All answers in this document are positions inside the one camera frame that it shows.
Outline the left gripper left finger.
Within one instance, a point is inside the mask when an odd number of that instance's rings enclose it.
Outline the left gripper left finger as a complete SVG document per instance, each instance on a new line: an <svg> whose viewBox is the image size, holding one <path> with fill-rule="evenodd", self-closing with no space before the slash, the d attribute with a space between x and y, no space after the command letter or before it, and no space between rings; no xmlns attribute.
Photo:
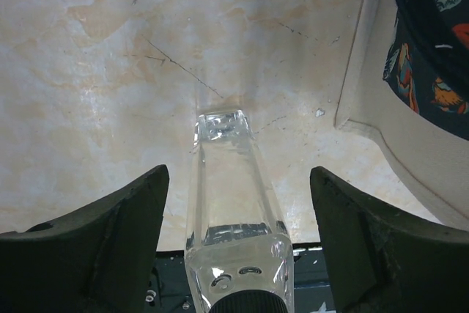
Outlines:
<svg viewBox="0 0 469 313"><path fill-rule="evenodd" d="M1 310L142 312L168 188L159 165L71 213L3 233Z"/></svg>

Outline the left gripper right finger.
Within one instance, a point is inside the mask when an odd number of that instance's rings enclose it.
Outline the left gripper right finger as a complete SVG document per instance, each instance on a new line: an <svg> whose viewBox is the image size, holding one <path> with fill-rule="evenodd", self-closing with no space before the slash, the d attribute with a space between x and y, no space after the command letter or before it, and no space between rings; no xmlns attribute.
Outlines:
<svg viewBox="0 0 469 313"><path fill-rule="evenodd" d="M468 232L394 207L321 166L310 188L336 311L468 311Z"/></svg>

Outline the clear bottle black cap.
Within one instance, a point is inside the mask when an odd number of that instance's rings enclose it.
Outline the clear bottle black cap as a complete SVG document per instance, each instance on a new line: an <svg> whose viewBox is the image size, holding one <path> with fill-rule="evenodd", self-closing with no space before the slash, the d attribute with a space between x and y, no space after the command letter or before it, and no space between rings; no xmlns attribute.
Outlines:
<svg viewBox="0 0 469 313"><path fill-rule="evenodd" d="M185 241L197 312L293 312L292 241L247 116L197 119Z"/></svg>

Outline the beige canvas bag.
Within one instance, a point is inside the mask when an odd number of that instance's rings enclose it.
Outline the beige canvas bag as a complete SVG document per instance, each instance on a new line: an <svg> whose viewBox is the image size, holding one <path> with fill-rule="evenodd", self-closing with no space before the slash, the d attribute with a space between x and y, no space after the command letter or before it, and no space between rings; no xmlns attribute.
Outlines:
<svg viewBox="0 0 469 313"><path fill-rule="evenodd" d="M375 142L442 224L468 228L468 0L362 0L337 128Z"/></svg>

